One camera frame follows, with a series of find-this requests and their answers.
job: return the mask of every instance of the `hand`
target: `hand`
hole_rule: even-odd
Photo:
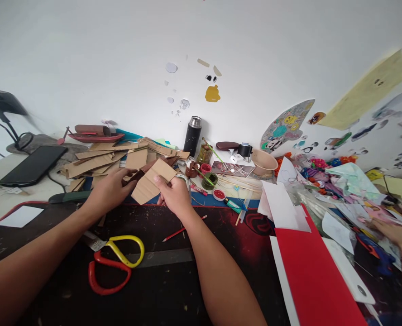
[[[391,242],[397,245],[402,252],[402,226],[388,224],[378,219],[372,219],[371,226],[386,236]]]
[[[131,177],[135,172],[136,170],[134,169],[123,168],[109,173],[94,187],[87,201],[80,209],[98,219],[117,207],[131,194],[138,183],[135,180],[123,186],[123,183],[125,184],[123,178],[125,176]]]
[[[158,205],[166,204],[179,219],[193,210],[191,197],[187,191],[186,183],[182,179],[178,177],[172,178],[170,186],[166,184],[161,176],[155,176],[154,181],[157,188],[160,189]]]

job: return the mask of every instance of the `smartphone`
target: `smartphone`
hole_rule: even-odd
[[[41,146],[0,180],[4,187],[29,187],[37,184],[67,151],[62,146]]]

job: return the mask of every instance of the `red scissors handle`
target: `red scissors handle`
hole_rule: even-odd
[[[96,269],[95,269],[96,262],[98,262],[102,265],[119,268],[119,269],[127,272],[127,277],[120,285],[118,285],[114,288],[102,288],[96,280]],[[121,290],[127,284],[127,282],[130,280],[130,276],[132,276],[132,269],[130,267],[124,265],[121,262],[117,262],[117,261],[102,257],[101,250],[94,253],[94,260],[89,263],[89,267],[88,267],[89,285],[91,286],[91,289],[95,293],[102,295],[102,296],[117,293],[119,290]]]

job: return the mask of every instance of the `yellow scissors handle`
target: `yellow scissors handle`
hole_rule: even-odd
[[[138,245],[139,248],[141,249],[141,256],[139,257],[138,261],[136,263],[131,263],[129,262],[129,260],[124,256],[124,254],[121,252],[121,250],[116,246],[116,244],[114,243],[114,241],[118,241],[118,240],[133,240],[135,241]],[[118,256],[118,258],[121,260],[121,262],[130,267],[130,268],[135,268],[137,267],[142,259],[144,259],[144,255],[145,255],[145,247],[143,242],[141,241],[140,238],[134,236],[134,235],[119,235],[116,237],[111,237],[109,239],[109,241],[106,243],[107,246],[111,247],[112,250],[114,251],[114,253]]]

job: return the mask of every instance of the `scissors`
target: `scissors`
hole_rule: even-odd
[[[91,261],[88,266],[88,280],[89,280],[89,285],[91,286],[91,289],[95,293],[102,295],[102,296],[114,294],[114,293],[117,293],[119,290],[121,290],[127,284],[127,282],[130,280],[130,276],[132,275],[132,268],[137,267],[142,262],[142,259],[144,258],[144,255],[145,255],[144,244],[142,243],[141,239],[139,239],[138,237],[136,237],[134,235],[120,235],[120,236],[115,236],[115,237],[109,238],[109,241],[103,241],[98,236],[91,233],[90,231],[86,231],[82,236],[82,240],[92,250],[95,251],[94,260]],[[139,257],[139,259],[136,263],[131,263],[123,255],[123,253],[120,251],[120,249],[114,243],[114,241],[118,241],[118,240],[133,240],[139,245],[139,248],[141,249],[141,256]],[[115,254],[120,259],[120,262],[102,257],[101,249],[104,246],[111,247],[113,252],[115,252]],[[127,272],[127,276],[126,276],[125,280],[120,285],[118,285],[114,288],[102,288],[98,284],[97,279],[96,279],[96,271],[95,271],[96,262],[98,262],[99,264],[102,264],[102,265],[119,268],[119,269]]]

